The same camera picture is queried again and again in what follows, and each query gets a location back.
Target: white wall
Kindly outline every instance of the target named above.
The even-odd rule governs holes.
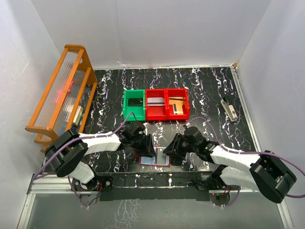
[[[83,44],[94,68],[119,68],[238,62],[270,0],[32,2],[60,52]]]
[[[0,1],[0,227],[17,227],[43,154],[25,131],[59,59],[30,0]]]
[[[238,64],[245,100],[262,149],[305,168],[305,2],[273,0]],[[304,177],[290,193],[305,193]],[[286,198],[303,229],[305,199]]]

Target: robotic arm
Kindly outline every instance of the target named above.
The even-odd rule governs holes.
[[[174,140],[163,151],[165,154],[183,159],[194,152],[200,159],[220,165],[201,185],[206,189],[221,189],[224,185],[238,185],[259,190],[267,199],[280,203],[296,182],[295,175],[278,158],[257,154],[242,155],[218,142],[207,141],[194,126],[185,127],[184,134],[177,133]],[[58,177],[71,176],[81,181],[88,190],[98,186],[95,171],[81,159],[91,153],[119,151],[131,147],[138,156],[156,156],[152,136],[145,134],[146,127],[138,121],[122,127],[117,133],[108,132],[108,137],[78,134],[66,131],[46,150],[50,159],[67,142],[77,140],[59,153],[50,162]]]

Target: wooden frame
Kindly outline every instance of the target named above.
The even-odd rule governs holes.
[[[36,122],[36,120],[37,120],[37,118],[38,118],[38,116],[41,112],[43,104],[46,101],[46,98],[47,98],[47,96],[50,92],[50,89],[53,86],[53,83],[54,83],[54,81],[57,77],[57,74],[58,74],[58,72],[59,72],[59,70],[60,70],[68,52],[73,52],[73,53],[77,54],[77,57],[76,57],[76,60],[73,64],[73,66],[72,66],[72,69],[70,71],[68,79],[63,86],[62,93],[59,96],[59,99],[57,101],[55,110],[54,110],[54,112],[51,116],[51,119],[48,120],[49,124],[48,124],[48,126],[36,126],[35,122]],[[95,90],[96,90],[96,87],[97,87],[97,79],[95,77],[95,74],[94,74],[93,68],[91,66],[91,63],[90,63],[90,60],[89,60],[89,57],[88,57],[88,54],[86,52],[85,47],[82,46],[82,45],[67,44],[67,45],[65,45],[64,51],[61,54],[61,57],[60,57],[57,65],[54,69],[54,72],[53,72],[53,74],[52,74],[52,76],[51,76],[51,78],[48,82],[48,85],[47,85],[45,91],[43,92],[43,94],[41,96],[40,101],[38,102],[38,105],[37,105],[37,107],[34,111],[34,114],[33,114],[32,118],[30,119],[29,124],[25,127],[25,130],[38,134],[37,137],[35,138],[34,142],[43,145],[43,148],[41,149],[41,151],[44,151],[47,148],[47,146],[52,144],[59,137],[59,135],[56,132],[54,132],[53,128],[55,126],[55,123],[57,121],[57,118],[58,118],[58,115],[60,113],[61,107],[62,107],[62,105],[65,101],[65,98],[66,98],[67,93],[69,91],[69,87],[71,85],[71,82],[73,80],[73,77],[74,77],[76,71],[85,72],[85,76],[84,76],[84,79],[82,80],[81,88],[80,88],[80,90],[78,92],[78,95],[75,99],[75,103],[73,105],[73,109],[72,109],[70,118],[68,120],[66,130],[71,128],[73,118],[76,114],[77,107],[78,107],[78,105],[81,101],[81,96],[84,92],[84,89],[85,89],[86,85],[90,84],[90,85],[92,85],[91,95],[89,97],[89,100],[88,100],[88,103],[87,103],[87,106],[86,106],[86,109],[85,109],[85,112],[84,112],[84,115],[83,115],[83,119],[82,119],[82,123],[81,123],[80,129],[79,129],[79,133],[82,133],[84,128],[85,128],[85,123],[86,123],[86,120],[87,120],[87,117],[88,117],[88,114],[89,114],[89,110],[90,110],[90,106],[91,106],[91,103],[92,103],[92,100],[93,100],[93,96],[94,96],[94,93],[95,93]],[[43,139],[42,137],[44,135],[49,137],[50,139]]]

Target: plastic bin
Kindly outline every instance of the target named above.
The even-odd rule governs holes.
[[[187,90],[185,88],[166,89],[166,101],[168,101],[169,109],[167,109],[167,120],[187,120],[190,117],[190,105]],[[171,97],[183,97],[183,114],[174,114],[173,106],[170,104]]]
[[[124,119],[130,112],[134,112],[138,121],[145,121],[145,90],[125,90],[123,102]],[[133,115],[128,121],[135,121]]]
[[[147,121],[167,120],[168,100],[165,96],[166,89],[146,89],[145,90],[145,111]],[[163,98],[164,105],[149,105],[149,98]]]

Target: black marble tabletop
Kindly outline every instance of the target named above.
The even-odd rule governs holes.
[[[126,89],[186,88],[190,103],[190,120],[204,117],[216,130],[226,146],[241,150],[254,150],[253,140],[241,106],[229,67],[217,68],[162,68],[95,71],[99,85],[88,115],[84,133],[94,134],[115,130],[123,121],[122,104]],[[231,123],[220,104],[229,96],[238,115]],[[148,133],[155,146],[168,146],[176,133],[183,133],[185,122],[152,122]],[[209,140],[215,140],[210,127],[202,120],[192,125],[198,127]],[[196,154],[187,154],[185,160],[172,161],[171,167],[139,165],[132,151],[102,152],[87,155],[83,162],[97,173],[113,172],[184,172],[214,171],[216,165],[202,161]]]

